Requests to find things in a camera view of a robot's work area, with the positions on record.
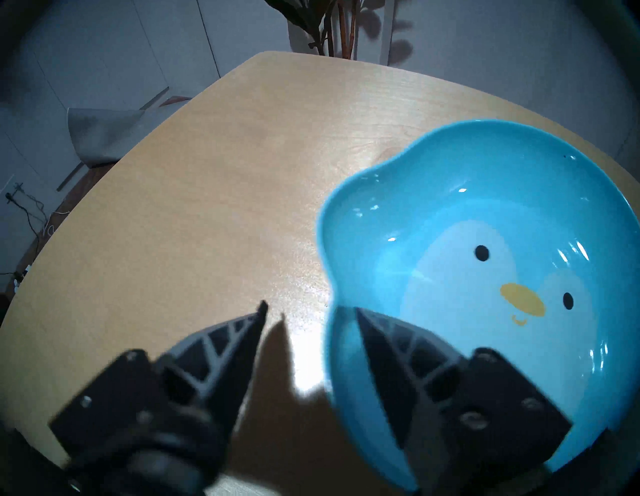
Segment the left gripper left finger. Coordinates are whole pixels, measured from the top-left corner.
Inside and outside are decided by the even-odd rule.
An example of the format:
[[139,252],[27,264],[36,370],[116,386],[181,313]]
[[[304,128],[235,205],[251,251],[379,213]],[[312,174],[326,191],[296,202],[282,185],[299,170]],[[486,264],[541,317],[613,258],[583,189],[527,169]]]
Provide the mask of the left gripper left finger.
[[68,455],[80,455],[139,423],[179,408],[204,413],[226,444],[252,380],[269,306],[201,329],[155,360],[142,349],[114,358],[49,420]]

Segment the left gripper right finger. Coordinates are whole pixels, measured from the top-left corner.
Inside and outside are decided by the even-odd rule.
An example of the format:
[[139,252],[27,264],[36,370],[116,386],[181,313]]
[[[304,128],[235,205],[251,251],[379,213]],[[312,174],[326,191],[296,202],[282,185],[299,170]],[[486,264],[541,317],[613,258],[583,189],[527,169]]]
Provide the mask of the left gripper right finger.
[[421,495],[471,495],[537,469],[571,420],[507,358],[356,308],[370,373]]

